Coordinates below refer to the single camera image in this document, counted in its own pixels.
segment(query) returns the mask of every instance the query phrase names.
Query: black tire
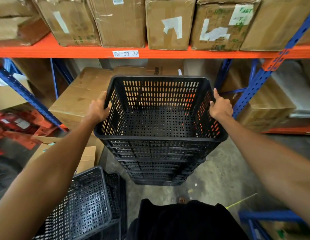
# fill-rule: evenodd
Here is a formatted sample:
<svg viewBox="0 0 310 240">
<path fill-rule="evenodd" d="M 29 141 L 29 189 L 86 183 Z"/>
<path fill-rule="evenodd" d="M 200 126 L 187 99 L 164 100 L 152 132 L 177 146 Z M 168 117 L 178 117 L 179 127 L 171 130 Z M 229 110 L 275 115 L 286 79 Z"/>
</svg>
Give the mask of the black tire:
<svg viewBox="0 0 310 240">
<path fill-rule="evenodd" d="M 22 169 L 13 159 L 0 156 L 0 199 Z"/>
</svg>

